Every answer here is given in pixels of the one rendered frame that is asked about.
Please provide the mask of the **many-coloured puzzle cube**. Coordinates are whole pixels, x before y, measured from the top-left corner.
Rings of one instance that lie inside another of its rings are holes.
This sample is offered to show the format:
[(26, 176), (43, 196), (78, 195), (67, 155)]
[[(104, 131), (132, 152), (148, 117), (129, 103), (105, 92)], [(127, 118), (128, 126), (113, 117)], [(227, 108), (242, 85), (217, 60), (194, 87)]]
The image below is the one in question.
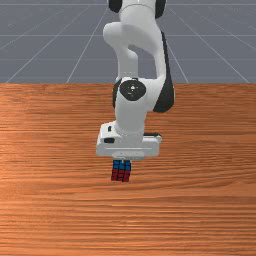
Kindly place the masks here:
[(112, 181), (128, 182), (131, 174), (130, 160), (114, 160), (112, 166)]

